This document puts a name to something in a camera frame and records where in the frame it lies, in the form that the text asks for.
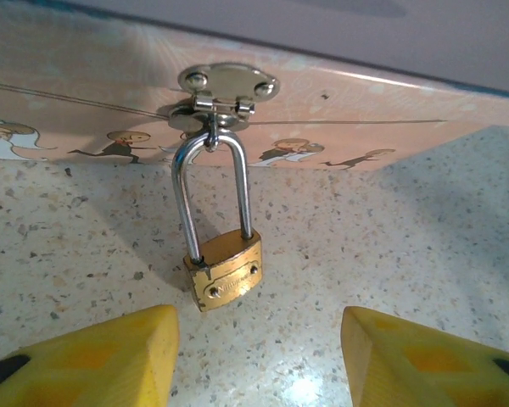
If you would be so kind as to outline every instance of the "speckled surface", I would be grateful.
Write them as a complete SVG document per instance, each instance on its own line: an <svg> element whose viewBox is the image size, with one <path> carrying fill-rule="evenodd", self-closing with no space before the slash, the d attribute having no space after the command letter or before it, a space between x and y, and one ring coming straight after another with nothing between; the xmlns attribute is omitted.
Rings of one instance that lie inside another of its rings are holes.
<svg viewBox="0 0 509 407"><path fill-rule="evenodd" d="M373 173L250 175L264 281L200 314L168 168L0 161L0 357L168 303L182 335L170 406L350 406L346 305L509 351L509 129ZM231 169L190 178L201 238L231 228Z"/></svg>

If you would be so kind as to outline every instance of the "padlock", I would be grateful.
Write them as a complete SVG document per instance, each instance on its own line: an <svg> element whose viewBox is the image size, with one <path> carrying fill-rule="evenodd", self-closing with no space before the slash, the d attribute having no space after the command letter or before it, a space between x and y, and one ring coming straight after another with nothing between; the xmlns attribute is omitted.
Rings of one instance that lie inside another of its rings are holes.
<svg viewBox="0 0 509 407"><path fill-rule="evenodd" d="M214 151L221 142L232 151L241 229L217 236L200 246L185 173L190 159L202 148ZM221 129L213 122L177 149L171 175L187 240L188 255L183 261L194 301L200 311L221 307L244 295L262 279L262 243L260 234L251 226L245 149L232 131Z"/></svg>

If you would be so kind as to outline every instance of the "metal hasp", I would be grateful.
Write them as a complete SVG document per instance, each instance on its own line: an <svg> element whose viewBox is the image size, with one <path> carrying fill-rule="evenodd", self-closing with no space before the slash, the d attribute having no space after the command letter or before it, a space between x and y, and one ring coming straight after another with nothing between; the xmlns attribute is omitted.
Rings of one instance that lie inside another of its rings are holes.
<svg viewBox="0 0 509 407"><path fill-rule="evenodd" d="M251 226L251 212L249 204L249 182L247 179L247 157L243 144L233 132L226 129L217 129L216 139L218 143L226 144L232 151L234 170L236 172L236 188L238 190L239 219L241 221L241 237L249 240L253 236ZM187 163L202 148L207 148L207 142L212 137L212 131L202 130L199 134L188 138L176 151L171 164L171 176L173 190L176 195L179 217L183 224L185 240L187 241L188 255L196 264L204 262L204 256L200 253L198 234L193 222L190 210L187 179Z"/></svg>
<svg viewBox="0 0 509 407"><path fill-rule="evenodd" d="M195 65L177 81L192 96L168 107L168 124L187 134L204 129L211 114L220 128L244 130L255 105L279 93L277 78L246 64Z"/></svg>

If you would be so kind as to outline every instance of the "silver shackle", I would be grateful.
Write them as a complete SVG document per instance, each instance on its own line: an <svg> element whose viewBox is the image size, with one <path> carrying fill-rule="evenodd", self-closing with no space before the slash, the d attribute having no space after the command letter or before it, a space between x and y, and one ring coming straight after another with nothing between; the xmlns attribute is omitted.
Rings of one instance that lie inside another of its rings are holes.
<svg viewBox="0 0 509 407"><path fill-rule="evenodd" d="M236 173L236 188L238 190L239 218L241 220L241 236L249 240L253 236L251 226L251 210L249 203L249 184L247 180L247 158L245 148L238 136L232 131L211 125L209 129L202 129L189 137L176 151L171 163L171 180L176 196L179 217L183 224L188 255L194 264L204 261L200 253L198 234L194 226L190 210L187 179L185 177L187 165L196 154L202 150L215 149L215 143L224 143L232 151L234 171Z"/></svg>

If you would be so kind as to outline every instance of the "screw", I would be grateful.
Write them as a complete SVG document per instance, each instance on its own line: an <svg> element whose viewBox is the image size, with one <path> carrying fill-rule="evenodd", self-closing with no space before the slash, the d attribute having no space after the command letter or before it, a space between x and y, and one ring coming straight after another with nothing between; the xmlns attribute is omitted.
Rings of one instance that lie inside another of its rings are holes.
<svg viewBox="0 0 509 407"><path fill-rule="evenodd" d="M212 288L210 289L210 296L211 296L212 298L219 298L219 297L220 297L220 295L219 295L219 289L218 289L218 288L215 288L215 287L212 287Z"/></svg>
<svg viewBox="0 0 509 407"><path fill-rule="evenodd" d="M187 75L185 82L191 91L203 91L207 86L207 75L202 72L193 72Z"/></svg>
<svg viewBox="0 0 509 407"><path fill-rule="evenodd" d="M275 89L274 84L262 82L254 87L254 94L260 97L270 96L274 89Z"/></svg>

